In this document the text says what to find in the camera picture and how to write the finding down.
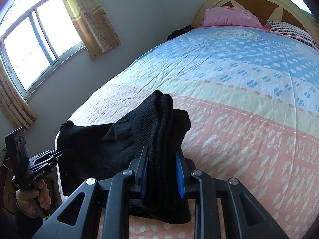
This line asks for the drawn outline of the person left hand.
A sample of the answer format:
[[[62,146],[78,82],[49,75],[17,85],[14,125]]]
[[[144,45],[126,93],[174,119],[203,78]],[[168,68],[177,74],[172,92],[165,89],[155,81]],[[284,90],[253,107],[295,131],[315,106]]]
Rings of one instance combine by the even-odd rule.
[[[16,192],[16,201],[20,209],[30,217],[36,217],[38,211],[33,206],[31,200],[37,199],[40,203],[40,207],[43,209],[49,209],[51,205],[51,197],[47,184],[44,180],[40,180],[38,183],[38,189],[32,190],[18,190]]]

